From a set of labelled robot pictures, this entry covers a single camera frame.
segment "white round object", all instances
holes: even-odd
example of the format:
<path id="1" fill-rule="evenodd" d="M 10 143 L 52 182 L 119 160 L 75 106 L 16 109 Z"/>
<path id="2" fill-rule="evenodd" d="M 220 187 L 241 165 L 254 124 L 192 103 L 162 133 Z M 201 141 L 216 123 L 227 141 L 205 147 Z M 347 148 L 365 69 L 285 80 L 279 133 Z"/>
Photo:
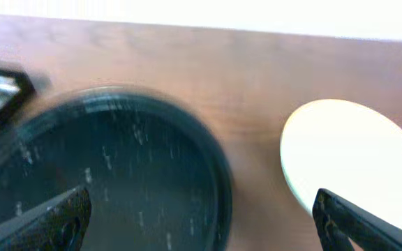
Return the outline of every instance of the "white round object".
<path id="1" fill-rule="evenodd" d="M 281 162 L 310 215 L 326 188 L 402 229 L 402 129 L 380 113 L 344 100 L 303 105 L 286 122 Z"/>

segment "wood grain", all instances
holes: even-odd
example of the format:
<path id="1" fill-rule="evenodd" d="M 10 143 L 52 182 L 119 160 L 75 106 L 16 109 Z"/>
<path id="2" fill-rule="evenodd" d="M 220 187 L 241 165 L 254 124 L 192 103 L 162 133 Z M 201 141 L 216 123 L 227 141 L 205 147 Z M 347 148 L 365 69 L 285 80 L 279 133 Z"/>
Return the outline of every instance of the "wood grain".
<path id="1" fill-rule="evenodd" d="M 0 16 L 0 60 L 51 79 L 26 114 L 65 93 L 113 84 L 186 104 L 231 164 L 229 250 L 320 250 L 281 169 L 280 135 L 300 105 L 350 100 L 402 127 L 402 43 Z"/>

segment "black tray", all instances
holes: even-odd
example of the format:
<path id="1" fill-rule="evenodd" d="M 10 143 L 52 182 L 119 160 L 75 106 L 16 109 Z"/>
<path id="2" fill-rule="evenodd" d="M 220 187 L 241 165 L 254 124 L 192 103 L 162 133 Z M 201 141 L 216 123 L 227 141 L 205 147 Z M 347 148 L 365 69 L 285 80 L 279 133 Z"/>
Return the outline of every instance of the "black tray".
<path id="1" fill-rule="evenodd" d="M 140 94 L 90 93 L 0 134 L 0 223 L 85 185 L 83 250 L 224 250 L 230 182 L 197 119 Z"/>

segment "white background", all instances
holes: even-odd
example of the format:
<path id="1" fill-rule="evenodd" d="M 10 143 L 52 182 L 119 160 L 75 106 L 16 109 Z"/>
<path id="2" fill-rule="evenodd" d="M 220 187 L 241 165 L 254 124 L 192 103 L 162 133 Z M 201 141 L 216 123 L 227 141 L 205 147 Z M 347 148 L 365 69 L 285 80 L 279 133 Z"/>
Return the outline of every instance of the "white background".
<path id="1" fill-rule="evenodd" d="M 0 0 L 0 14 L 402 40 L 402 0 Z"/>

